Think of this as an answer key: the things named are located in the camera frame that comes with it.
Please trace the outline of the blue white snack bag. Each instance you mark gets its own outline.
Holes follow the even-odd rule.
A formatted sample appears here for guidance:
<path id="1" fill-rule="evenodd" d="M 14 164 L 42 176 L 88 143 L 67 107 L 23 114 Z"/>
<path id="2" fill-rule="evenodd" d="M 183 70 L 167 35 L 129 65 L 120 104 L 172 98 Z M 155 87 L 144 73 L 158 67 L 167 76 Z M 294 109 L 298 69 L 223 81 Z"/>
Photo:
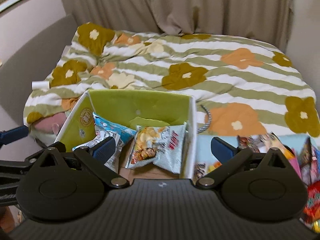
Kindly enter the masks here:
<path id="1" fill-rule="evenodd" d="M 112 155 L 112 157 L 105 163 L 105 166 L 117 173 L 121 151 L 123 147 L 136 135 L 136 130 L 108 121 L 97 115 L 96 113 L 93 113 L 93 119 L 96 134 L 95 138 L 73 147 L 72 151 L 79 148 L 80 146 L 93 147 L 107 137 L 113 137 L 116 141 L 116 151 Z"/>

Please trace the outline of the chip bag with cartoon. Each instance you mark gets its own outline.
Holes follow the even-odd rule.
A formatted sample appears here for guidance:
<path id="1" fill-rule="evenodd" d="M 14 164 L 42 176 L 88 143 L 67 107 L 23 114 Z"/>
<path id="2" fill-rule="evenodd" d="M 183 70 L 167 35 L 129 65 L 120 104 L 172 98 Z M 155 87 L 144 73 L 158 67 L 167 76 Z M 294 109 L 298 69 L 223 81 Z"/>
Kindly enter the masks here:
<path id="1" fill-rule="evenodd" d="M 127 160 L 126 168 L 136 169 L 157 163 L 167 149 L 169 137 L 169 126 L 137 126 L 134 146 Z"/>

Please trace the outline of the red potato stick bag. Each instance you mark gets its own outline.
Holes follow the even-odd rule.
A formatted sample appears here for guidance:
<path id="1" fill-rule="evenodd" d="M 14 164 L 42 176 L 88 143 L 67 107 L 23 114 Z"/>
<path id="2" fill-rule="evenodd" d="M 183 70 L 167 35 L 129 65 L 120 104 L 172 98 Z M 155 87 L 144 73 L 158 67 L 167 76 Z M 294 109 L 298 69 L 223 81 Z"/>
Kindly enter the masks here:
<path id="1" fill-rule="evenodd" d="M 303 223 L 315 233 L 319 233 L 319 190 L 319 181 L 308 187 L 308 200 L 302 215 Z"/>

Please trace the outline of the grey speckled snack bag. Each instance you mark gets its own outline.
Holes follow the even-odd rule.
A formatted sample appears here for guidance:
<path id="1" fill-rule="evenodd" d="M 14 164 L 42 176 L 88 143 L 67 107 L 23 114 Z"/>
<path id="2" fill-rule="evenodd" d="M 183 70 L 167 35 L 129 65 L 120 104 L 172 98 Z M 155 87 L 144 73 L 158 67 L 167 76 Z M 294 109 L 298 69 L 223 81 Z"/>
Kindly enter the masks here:
<path id="1" fill-rule="evenodd" d="M 176 126 L 154 127 L 152 147 L 156 155 L 152 163 L 174 174 L 180 174 L 183 143 L 187 123 Z"/>

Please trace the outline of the white orange fries bag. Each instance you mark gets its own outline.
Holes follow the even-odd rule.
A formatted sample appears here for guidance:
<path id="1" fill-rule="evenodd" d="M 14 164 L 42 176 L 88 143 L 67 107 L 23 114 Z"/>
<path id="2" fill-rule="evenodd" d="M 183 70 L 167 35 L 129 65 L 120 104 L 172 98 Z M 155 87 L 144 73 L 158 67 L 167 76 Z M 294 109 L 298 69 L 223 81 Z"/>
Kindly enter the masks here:
<path id="1" fill-rule="evenodd" d="M 194 174 L 193 174 L 193 181 L 197 181 L 198 179 L 202 178 L 206 174 L 214 171 L 222 164 L 219 161 L 215 163 L 208 164 L 208 163 L 196 163 L 194 166 Z"/>

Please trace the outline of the brown yellow snack bag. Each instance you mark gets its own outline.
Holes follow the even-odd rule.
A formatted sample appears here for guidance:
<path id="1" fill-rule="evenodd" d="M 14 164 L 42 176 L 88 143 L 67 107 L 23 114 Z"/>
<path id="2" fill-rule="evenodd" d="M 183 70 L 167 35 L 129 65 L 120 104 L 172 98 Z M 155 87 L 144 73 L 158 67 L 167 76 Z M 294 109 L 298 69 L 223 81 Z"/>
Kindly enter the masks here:
<path id="1" fill-rule="evenodd" d="M 266 133 L 261 135 L 253 135 L 249 137 L 238 136 L 238 147 L 250 148 L 256 153 L 267 153 L 269 149 L 279 149 L 287 159 L 295 158 L 295 154 L 285 147 L 274 133 Z"/>

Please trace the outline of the pink pillow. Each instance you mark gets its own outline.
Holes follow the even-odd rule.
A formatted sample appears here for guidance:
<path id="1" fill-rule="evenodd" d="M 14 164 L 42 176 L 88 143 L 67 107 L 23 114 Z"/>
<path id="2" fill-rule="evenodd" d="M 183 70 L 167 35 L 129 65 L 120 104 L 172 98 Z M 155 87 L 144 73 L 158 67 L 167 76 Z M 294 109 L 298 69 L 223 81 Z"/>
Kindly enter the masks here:
<path id="1" fill-rule="evenodd" d="M 58 135 L 66 119 L 65 113 L 56 113 L 52 116 L 38 120 L 34 123 L 34 127 L 41 132 Z"/>

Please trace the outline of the green cardboard box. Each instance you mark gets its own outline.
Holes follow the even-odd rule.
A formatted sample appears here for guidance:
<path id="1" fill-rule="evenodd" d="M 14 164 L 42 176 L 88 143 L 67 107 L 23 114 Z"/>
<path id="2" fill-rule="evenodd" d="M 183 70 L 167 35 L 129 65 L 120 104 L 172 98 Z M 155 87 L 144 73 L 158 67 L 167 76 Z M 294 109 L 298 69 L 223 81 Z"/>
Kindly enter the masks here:
<path id="1" fill-rule="evenodd" d="M 193 176 L 196 158 L 196 101 L 185 94 L 152 90 L 100 89 L 84 92 L 63 124 L 56 140 L 71 150 L 95 137 L 92 114 L 135 129 L 140 126 L 187 124 L 182 154 L 182 178 Z"/>

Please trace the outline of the white tissue roll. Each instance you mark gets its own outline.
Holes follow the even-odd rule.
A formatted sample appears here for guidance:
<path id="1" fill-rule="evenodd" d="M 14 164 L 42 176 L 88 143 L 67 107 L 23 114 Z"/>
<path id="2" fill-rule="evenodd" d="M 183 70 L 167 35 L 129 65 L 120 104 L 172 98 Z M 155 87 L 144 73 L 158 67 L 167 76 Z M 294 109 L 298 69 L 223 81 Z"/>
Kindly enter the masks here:
<path id="1" fill-rule="evenodd" d="M 33 81 L 31 83 L 32 90 L 37 89 L 49 89 L 50 88 L 50 82 L 49 81 Z"/>

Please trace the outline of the green striped floral quilt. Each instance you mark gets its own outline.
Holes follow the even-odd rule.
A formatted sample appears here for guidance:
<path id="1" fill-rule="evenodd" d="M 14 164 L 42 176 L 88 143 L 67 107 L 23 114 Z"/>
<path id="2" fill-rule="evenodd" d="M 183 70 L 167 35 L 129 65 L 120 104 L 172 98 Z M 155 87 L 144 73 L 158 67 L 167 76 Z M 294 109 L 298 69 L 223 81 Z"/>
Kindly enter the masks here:
<path id="1" fill-rule="evenodd" d="M 88 89 L 143 89 L 188 94 L 207 134 L 308 134 L 319 140 L 316 96 L 275 46 L 244 37 L 114 31 L 79 26 L 71 47 L 46 77 L 49 89 L 28 97 L 27 126 L 66 117 Z"/>

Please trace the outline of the pink striped snack bag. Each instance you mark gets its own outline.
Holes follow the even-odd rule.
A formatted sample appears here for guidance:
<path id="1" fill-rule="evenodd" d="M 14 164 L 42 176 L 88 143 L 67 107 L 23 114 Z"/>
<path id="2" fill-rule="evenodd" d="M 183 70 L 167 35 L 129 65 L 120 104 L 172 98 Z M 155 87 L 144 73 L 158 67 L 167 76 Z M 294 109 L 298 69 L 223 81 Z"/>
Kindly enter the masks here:
<path id="1" fill-rule="evenodd" d="M 293 169 L 296 171 L 296 173 L 298 174 L 299 178 L 302 178 L 300 166 L 299 166 L 298 159 L 297 159 L 295 152 L 293 153 L 293 155 L 294 155 L 294 157 L 290 158 L 288 161 L 291 164 L 291 166 L 293 167 Z"/>

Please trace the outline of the grey bed headboard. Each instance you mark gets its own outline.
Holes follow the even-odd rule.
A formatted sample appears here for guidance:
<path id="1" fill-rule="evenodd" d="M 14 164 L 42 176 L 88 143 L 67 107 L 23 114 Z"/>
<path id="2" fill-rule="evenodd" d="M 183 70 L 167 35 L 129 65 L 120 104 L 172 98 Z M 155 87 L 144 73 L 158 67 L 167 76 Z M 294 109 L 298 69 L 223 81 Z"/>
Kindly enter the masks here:
<path id="1" fill-rule="evenodd" d="M 68 15 L 41 31 L 1 66 L 1 107 L 18 125 L 31 93 L 31 83 L 42 81 L 71 44 L 78 25 Z"/>

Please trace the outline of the dark blue red snack bag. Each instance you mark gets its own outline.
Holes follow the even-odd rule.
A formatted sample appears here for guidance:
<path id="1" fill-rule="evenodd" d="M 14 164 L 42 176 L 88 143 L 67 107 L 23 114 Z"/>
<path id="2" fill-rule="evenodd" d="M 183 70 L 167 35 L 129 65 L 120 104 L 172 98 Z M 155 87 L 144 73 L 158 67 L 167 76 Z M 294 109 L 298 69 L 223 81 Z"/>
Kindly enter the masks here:
<path id="1" fill-rule="evenodd" d="M 307 186 L 319 181 L 319 149 L 307 137 L 298 156 L 301 179 Z"/>

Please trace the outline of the beige curtain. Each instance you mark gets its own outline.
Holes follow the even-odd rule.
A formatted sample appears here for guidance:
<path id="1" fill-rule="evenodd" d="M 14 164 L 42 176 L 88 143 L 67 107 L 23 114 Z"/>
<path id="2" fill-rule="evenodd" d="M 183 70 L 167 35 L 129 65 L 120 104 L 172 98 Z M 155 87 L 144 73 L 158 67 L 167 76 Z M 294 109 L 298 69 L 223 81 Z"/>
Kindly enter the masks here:
<path id="1" fill-rule="evenodd" d="M 62 0 L 78 24 L 133 32 L 222 34 L 285 50 L 293 0 Z"/>

